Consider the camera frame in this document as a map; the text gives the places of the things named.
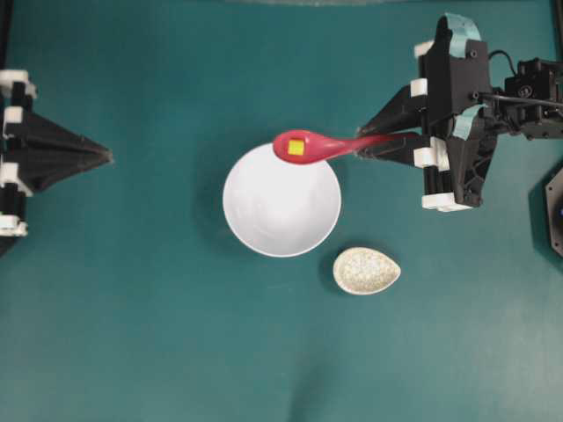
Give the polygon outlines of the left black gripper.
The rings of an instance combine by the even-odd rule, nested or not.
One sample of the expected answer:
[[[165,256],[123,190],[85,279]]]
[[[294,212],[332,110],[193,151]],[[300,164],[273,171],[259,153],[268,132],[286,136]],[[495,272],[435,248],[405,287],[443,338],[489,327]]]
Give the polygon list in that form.
[[[22,69],[1,71],[1,96],[9,99],[1,127],[1,237],[28,233],[26,200],[79,173],[113,161],[110,149],[30,112],[36,86]],[[9,151],[8,141],[43,149]]]

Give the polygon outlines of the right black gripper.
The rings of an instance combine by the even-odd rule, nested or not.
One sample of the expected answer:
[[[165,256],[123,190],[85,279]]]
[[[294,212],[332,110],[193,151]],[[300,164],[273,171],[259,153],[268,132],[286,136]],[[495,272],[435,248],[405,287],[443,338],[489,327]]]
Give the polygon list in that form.
[[[492,90],[487,44],[471,19],[445,13],[434,40],[417,45],[414,55],[422,87],[415,81],[405,85],[360,127],[359,135],[389,134],[391,139],[355,154],[423,169],[425,209],[480,207],[497,146],[496,134],[487,129],[492,111],[484,99]],[[396,133],[421,122],[425,135]]]

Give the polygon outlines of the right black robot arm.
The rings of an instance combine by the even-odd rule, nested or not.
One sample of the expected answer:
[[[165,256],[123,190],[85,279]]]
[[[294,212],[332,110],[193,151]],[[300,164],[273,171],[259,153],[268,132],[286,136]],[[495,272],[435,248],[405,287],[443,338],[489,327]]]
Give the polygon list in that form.
[[[480,207],[499,135],[562,136],[561,62],[511,63],[512,75],[494,87],[494,53],[471,19],[450,13],[439,19],[432,40],[415,46],[414,57],[418,78],[358,132],[392,140],[358,154],[422,169],[425,209]]]

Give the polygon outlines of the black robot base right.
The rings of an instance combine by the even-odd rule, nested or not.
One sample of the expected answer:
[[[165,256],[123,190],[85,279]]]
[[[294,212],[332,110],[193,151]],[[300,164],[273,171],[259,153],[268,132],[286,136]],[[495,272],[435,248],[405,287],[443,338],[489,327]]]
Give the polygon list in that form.
[[[550,264],[562,267],[562,161],[540,178],[528,198],[534,248]]]

